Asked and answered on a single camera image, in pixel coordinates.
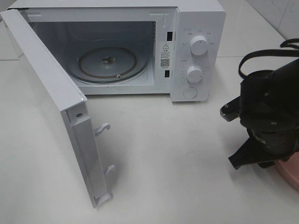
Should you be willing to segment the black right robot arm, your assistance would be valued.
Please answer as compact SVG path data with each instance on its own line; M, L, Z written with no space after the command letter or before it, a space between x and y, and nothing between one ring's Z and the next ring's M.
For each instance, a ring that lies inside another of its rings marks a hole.
M240 96L226 103L220 114L228 122L239 118L249 135L229 157L235 169L287 161L299 150L299 61L251 73L241 82Z

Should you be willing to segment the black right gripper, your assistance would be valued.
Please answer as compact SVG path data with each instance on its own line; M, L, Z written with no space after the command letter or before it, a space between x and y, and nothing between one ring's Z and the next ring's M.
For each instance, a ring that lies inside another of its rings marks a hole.
M241 166L259 164L260 168L274 166L274 161L288 160L299 151L299 134L295 128L282 131L247 130L249 139L228 159L238 170Z

